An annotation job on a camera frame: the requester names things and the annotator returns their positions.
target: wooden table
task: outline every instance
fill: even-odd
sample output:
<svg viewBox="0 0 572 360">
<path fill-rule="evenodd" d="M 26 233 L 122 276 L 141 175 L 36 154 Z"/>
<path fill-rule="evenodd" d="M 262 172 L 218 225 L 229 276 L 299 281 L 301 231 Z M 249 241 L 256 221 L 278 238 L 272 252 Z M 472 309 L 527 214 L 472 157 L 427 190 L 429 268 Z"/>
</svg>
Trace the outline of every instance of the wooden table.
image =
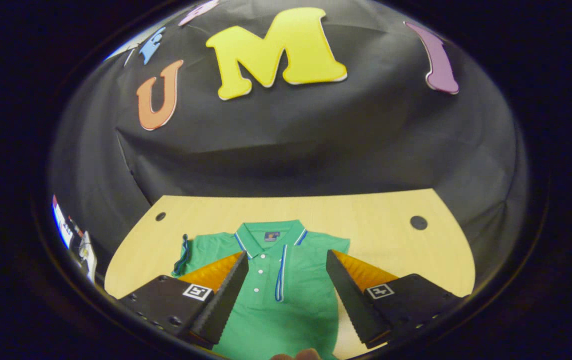
<svg viewBox="0 0 572 360">
<path fill-rule="evenodd" d="M 164 219 L 156 221 L 160 213 Z M 421 216 L 424 230 L 411 225 Z M 350 239 L 348 254 L 396 276 L 420 274 L 456 296 L 471 293 L 473 255 L 459 224 L 432 189 L 337 196 L 224 198 L 163 196 L 115 252 L 105 290 L 117 299 L 181 257 L 181 236 L 233 233 L 241 223 L 300 220 L 309 231 Z M 339 301 L 339 359 L 367 353 Z"/>
</svg>

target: pink letter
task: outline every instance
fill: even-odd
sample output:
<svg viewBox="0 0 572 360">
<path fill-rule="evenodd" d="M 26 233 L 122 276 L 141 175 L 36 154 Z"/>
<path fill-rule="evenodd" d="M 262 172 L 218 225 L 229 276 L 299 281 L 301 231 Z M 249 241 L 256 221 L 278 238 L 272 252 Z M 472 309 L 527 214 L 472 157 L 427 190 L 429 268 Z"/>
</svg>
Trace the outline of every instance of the pink letter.
<svg viewBox="0 0 572 360">
<path fill-rule="evenodd" d="M 211 0 L 209 2 L 205 2 L 205 3 L 195 7 L 195 9 L 193 9 L 191 12 L 189 12 L 186 15 L 185 18 L 183 18 L 183 20 L 179 23 L 179 26 L 183 27 L 184 25 L 186 25 L 188 23 L 188 21 L 191 21 L 192 19 L 196 18 L 197 16 L 208 12 L 208 10 L 213 9 L 218 4 L 219 4 L 219 0 Z"/>
<path fill-rule="evenodd" d="M 428 30 L 422 29 L 409 22 L 405 22 L 407 27 L 414 30 L 419 35 L 423 46 L 428 53 L 430 60 L 430 71 L 426 74 L 426 83 L 428 86 L 437 91 L 447 92 L 455 95 L 459 92 L 459 84 L 455 81 L 455 76 L 452 74 L 450 67 L 450 60 L 443 48 L 443 42 Z"/>
</svg>

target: polo shirt collar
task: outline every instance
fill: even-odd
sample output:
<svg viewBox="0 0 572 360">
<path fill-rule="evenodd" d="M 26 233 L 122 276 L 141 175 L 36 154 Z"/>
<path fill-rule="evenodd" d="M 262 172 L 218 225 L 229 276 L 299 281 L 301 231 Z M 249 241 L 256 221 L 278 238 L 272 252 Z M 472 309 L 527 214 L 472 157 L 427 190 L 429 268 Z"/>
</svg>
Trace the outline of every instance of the polo shirt collar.
<svg viewBox="0 0 572 360">
<path fill-rule="evenodd" d="M 271 248 L 265 249 L 257 242 L 252 236 L 252 231 L 286 231 L 281 239 L 277 241 Z M 306 237 L 306 228 L 301 224 L 301 221 L 295 219 L 292 221 L 276 221 L 276 222 L 246 222 L 243 223 L 235 233 L 235 237 L 242 250 L 248 252 L 248 256 L 252 259 L 260 253 L 271 251 L 273 248 L 279 249 L 284 245 L 298 246 L 301 244 L 304 237 Z"/>
</svg>

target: yellow letter m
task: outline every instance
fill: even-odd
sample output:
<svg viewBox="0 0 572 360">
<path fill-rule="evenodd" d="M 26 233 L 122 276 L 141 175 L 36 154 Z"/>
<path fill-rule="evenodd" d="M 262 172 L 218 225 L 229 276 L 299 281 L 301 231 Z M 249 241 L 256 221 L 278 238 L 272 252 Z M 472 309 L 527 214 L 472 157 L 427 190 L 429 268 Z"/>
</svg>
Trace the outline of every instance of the yellow letter m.
<svg viewBox="0 0 572 360">
<path fill-rule="evenodd" d="M 265 38 L 233 26 L 213 35 L 206 46 L 215 49 L 222 100 L 244 96 L 252 89 L 239 64 L 264 87 L 271 87 L 284 50 L 288 67 L 283 77 L 289 84 L 340 82 L 348 75 L 346 67 L 337 62 L 325 38 L 321 19 L 325 11 L 315 7 L 298 7 L 277 14 Z"/>
</svg>

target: finger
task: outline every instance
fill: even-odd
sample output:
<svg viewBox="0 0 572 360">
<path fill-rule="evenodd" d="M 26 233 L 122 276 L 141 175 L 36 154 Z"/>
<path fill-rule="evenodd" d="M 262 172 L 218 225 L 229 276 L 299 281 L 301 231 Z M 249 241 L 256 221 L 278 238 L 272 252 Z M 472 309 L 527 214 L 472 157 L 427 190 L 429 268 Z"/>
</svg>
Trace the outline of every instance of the finger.
<svg viewBox="0 0 572 360">
<path fill-rule="evenodd" d="M 306 350 L 299 351 L 297 356 L 295 356 L 295 360 L 322 360 L 317 350 L 313 348 L 307 348 Z"/>
<path fill-rule="evenodd" d="M 270 360 L 294 360 L 294 358 L 292 358 L 292 356 L 286 355 L 285 353 L 278 353 L 277 355 L 271 357 Z"/>
</svg>

